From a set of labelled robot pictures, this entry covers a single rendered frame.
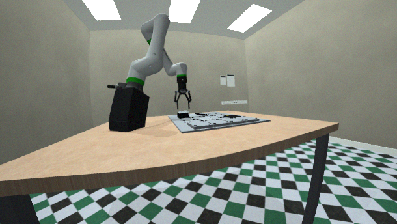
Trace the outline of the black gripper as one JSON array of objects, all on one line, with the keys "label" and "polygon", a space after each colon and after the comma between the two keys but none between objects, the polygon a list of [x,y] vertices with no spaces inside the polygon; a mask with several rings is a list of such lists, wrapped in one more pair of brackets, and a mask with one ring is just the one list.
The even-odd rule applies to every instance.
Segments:
[{"label": "black gripper", "polygon": [[[186,92],[188,92],[189,98],[187,97],[186,92],[185,92],[185,93],[181,93],[181,92],[180,92],[180,89],[184,89],[184,88],[186,88],[186,83],[178,83],[178,91],[175,91],[175,98],[174,98],[174,101],[175,101],[176,104],[177,104],[177,109],[178,109],[178,100],[179,100],[180,95],[182,95],[182,94],[184,94],[185,97],[186,97],[187,100],[188,100],[188,108],[189,108],[189,103],[191,103],[190,91],[186,91]],[[179,94],[178,99],[177,99],[177,101],[176,101],[176,95],[177,95],[178,92],[179,92],[180,94]],[[189,108],[189,109],[190,109],[190,108]]]}]

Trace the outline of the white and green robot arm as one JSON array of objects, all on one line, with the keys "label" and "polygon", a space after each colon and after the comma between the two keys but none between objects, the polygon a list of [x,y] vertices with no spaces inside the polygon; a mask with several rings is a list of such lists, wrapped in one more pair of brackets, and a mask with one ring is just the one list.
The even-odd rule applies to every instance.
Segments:
[{"label": "white and green robot arm", "polygon": [[143,92],[146,77],[160,72],[163,67],[168,76],[177,74],[177,83],[187,83],[187,65],[183,62],[173,64],[164,48],[169,25],[170,19],[164,13],[142,24],[141,32],[150,45],[146,57],[131,63],[126,83],[108,85],[107,88],[117,90],[135,87]]}]

